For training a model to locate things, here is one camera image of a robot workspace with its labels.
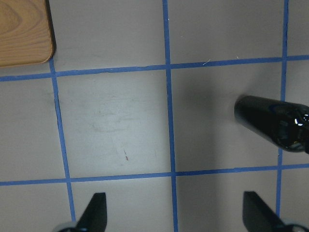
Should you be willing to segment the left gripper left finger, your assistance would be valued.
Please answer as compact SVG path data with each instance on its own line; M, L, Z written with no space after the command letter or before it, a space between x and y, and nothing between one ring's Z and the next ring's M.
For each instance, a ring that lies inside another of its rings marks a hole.
M75 226L77 232L104 232L107 227L106 193L95 193L80 220Z

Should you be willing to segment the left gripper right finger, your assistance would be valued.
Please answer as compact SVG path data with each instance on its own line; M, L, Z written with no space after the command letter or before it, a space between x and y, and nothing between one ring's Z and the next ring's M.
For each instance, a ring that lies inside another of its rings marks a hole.
M279 232L284 223L254 191L243 193L242 221L249 232Z

